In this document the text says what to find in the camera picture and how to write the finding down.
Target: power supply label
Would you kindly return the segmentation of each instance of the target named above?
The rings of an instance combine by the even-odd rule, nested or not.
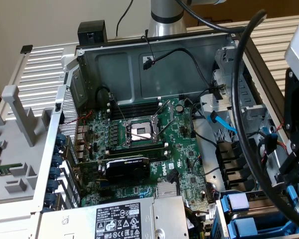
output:
[[[95,239],[142,239],[141,204],[97,209]]]

